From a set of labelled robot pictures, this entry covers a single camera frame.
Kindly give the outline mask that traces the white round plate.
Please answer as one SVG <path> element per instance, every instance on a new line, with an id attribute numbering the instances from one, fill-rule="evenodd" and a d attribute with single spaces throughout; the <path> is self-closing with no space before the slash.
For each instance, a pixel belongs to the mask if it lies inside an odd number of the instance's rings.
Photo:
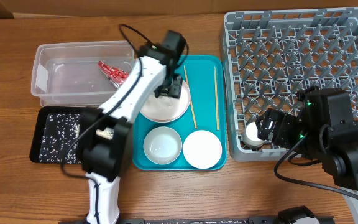
<path id="1" fill-rule="evenodd" d="M 140 113 L 151 121 L 168 123 L 180 118 L 185 114 L 190 105 L 190 89 L 183 81 L 179 99 L 150 95 Z"/>

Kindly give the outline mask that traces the red snack wrapper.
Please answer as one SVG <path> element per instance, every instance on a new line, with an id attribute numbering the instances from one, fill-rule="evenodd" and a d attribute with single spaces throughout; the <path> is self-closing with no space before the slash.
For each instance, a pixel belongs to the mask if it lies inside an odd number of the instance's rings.
<path id="1" fill-rule="evenodd" d="M 117 67 L 111 67 L 102 61 L 98 62 L 98 67 L 115 88 L 120 88 L 126 81 L 129 74 Z"/>

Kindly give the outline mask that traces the pink bowl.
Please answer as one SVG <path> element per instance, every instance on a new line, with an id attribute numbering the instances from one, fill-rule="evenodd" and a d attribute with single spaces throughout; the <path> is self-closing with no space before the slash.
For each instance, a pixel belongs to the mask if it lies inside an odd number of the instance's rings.
<path id="1" fill-rule="evenodd" d="M 183 155 L 186 161 L 197 169 L 212 168 L 219 162 L 222 153 L 223 148 L 219 138 L 209 131 L 195 131 L 183 143 Z"/>

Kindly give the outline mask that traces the grey bowl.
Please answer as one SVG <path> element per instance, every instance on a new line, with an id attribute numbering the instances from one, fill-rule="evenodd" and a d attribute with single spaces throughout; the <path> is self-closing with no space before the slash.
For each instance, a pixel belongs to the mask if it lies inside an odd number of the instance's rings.
<path id="1" fill-rule="evenodd" d="M 157 165 L 167 165 L 179 157 L 182 140 L 174 129 L 161 126 L 146 135 L 143 149 L 148 160 Z"/>

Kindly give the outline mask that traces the white napkin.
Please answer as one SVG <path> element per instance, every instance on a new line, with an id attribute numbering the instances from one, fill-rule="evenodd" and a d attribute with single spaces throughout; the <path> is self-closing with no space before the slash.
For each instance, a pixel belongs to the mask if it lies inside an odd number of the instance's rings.
<path id="1" fill-rule="evenodd" d="M 179 99 L 160 96 L 150 96 L 143 106 L 143 115 L 153 119 L 168 119 L 175 115 Z"/>

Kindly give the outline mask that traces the white cup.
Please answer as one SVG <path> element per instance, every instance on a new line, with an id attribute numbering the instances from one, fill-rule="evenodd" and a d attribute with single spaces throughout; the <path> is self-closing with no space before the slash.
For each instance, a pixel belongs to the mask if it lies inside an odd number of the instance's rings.
<path id="1" fill-rule="evenodd" d="M 258 138 L 255 121 L 245 126 L 242 132 L 242 142 L 251 149 L 257 149 L 264 145 L 265 141 Z"/>

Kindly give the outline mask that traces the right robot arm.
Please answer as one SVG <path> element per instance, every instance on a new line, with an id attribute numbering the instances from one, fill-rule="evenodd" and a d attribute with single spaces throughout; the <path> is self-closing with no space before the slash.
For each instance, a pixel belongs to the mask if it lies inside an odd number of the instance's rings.
<path id="1" fill-rule="evenodd" d="M 308 165 L 320 163 L 331 175 L 334 187 L 292 179 L 278 173 L 285 182 L 341 194 L 358 223 L 358 122 L 354 120 L 351 99 L 341 88 L 320 89 L 312 86 L 296 94 L 303 103 L 298 116 L 268 109 L 256 119 L 257 135 L 288 151 L 278 160 L 301 155 Z"/>

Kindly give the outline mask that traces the rice leftovers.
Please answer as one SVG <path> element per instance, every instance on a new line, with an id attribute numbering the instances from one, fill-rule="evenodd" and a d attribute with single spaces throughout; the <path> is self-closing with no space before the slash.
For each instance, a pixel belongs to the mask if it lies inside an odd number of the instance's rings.
<path id="1" fill-rule="evenodd" d="M 40 163 L 59 164 L 63 155 L 67 164 L 80 164 L 76 152 L 77 144 L 71 149 L 70 145 L 80 135 L 80 114 L 76 113 L 50 113 L 42 134 Z"/>

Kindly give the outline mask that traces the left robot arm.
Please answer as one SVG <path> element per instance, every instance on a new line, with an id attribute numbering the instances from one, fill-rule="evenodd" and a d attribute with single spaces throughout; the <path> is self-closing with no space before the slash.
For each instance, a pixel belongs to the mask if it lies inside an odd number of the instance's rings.
<path id="1" fill-rule="evenodd" d="M 185 38 L 168 31 L 162 43 L 148 42 L 126 81 L 110 99 L 80 119 L 77 157 L 89 183 L 89 212 L 85 223 L 116 223 L 117 198 L 124 165 L 131 158 L 127 146 L 132 126 L 149 96 L 179 98 L 182 77 L 175 70 L 188 51 Z"/>

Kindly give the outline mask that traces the wooden chopstick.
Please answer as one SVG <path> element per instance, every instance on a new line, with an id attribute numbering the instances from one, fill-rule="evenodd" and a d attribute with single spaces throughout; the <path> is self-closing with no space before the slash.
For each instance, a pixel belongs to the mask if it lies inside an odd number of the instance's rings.
<path id="1" fill-rule="evenodd" d="M 192 101 L 192 97 L 191 97 L 191 91 L 190 91 L 190 84 L 189 84 L 189 80 L 188 80 L 188 74 L 187 74 L 185 65 L 183 66 L 183 70 L 184 70 L 184 74 L 185 74 L 185 81 L 186 81 L 186 83 L 187 83 L 187 85 L 188 85 L 188 88 L 189 88 L 190 108 L 191 108 L 191 113 L 192 113 L 192 118 L 193 118 L 193 124 L 194 124 L 195 129 L 198 129 L 197 122 L 196 122 L 196 117 L 195 117 L 195 111 L 194 111 L 194 107 L 193 107 L 193 101 Z"/>
<path id="2" fill-rule="evenodd" d="M 216 108 L 216 130 L 219 131 L 219 100 L 218 100 L 218 83 L 217 83 L 217 71 L 214 67 L 214 98 Z"/>

